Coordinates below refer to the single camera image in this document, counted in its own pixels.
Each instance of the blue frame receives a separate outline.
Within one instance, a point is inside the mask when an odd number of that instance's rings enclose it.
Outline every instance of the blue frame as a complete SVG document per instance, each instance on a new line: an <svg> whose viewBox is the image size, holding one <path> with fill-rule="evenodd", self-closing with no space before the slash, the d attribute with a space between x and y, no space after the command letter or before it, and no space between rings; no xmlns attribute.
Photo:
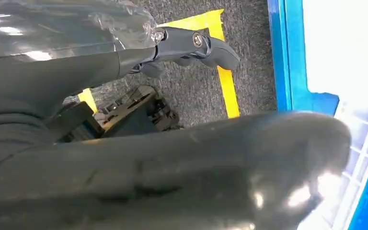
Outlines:
<svg viewBox="0 0 368 230"><path fill-rule="evenodd" d="M277 108L334 115L339 98L307 88L302 0L268 0Z"/></svg>

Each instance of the metal bolt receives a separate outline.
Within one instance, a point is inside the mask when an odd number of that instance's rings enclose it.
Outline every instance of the metal bolt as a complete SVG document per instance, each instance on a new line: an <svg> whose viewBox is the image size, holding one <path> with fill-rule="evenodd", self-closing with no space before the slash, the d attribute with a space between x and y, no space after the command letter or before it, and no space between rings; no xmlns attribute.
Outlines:
<svg viewBox="0 0 368 230"><path fill-rule="evenodd" d="M200 48L202 46L202 36L197 32L195 32L193 35L193 43L194 46L197 48Z"/></svg>

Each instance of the yellow line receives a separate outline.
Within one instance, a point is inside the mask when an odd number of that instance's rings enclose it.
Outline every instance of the yellow line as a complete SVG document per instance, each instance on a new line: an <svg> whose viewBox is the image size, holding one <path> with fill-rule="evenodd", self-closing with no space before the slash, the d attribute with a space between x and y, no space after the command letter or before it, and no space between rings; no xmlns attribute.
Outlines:
<svg viewBox="0 0 368 230"><path fill-rule="evenodd" d="M203 30L208 28L211 37L225 41L221 21L223 11L223 9L210 11L178 21L161 24L159 27L169 26L187 30ZM240 113L235 86L233 84L232 71L218 67L218 74L228 118L238 117Z"/></svg>
<svg viewBox="0 0 368 230"><path fill-rule="evenodd" d="M88 106L96 113L98 111L94 98L90 89L85 89L82 93L78 94L78 98L81 102L86 102Z"/></svg>

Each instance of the clear plastic sheet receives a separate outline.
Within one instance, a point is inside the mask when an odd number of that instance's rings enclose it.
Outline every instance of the clear plastic sheet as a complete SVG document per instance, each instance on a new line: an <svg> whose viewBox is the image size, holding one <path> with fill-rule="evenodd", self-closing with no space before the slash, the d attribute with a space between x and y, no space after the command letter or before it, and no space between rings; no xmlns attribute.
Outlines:
<svg viewBox="0 0 368 230"><path fill-rule="evenodd" d="M0 0L0 57L43 61L150 48L156 26L127 0Z"/></svg>

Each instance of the black mechanical part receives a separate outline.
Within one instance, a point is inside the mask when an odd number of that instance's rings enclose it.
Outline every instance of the black mechanical part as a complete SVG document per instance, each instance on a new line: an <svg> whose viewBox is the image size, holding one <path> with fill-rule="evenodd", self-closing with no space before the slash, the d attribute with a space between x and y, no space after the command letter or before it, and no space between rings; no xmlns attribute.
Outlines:
<svg viewBox="0 0 368 230"><path fill-rule="evenodd" d="M104 138L146 134L175 129L178 115L154 88L142 85L102 109Z"/></svg>
<svg viewBox="0 0 368 230"><path fill-rule="evenodd" d="M142 135L179 129L179 117L150 86L133 88L93 116L85 103L71 103L46 120L55 142Z"/></svg>
<svg viewBox="0 0 368 230"><path fill-rule="evenodd" d="M45 125L56 142L83 141L100 138L102 127L92 116L86 102L66 105L59 114L48 119Z"/></svg>

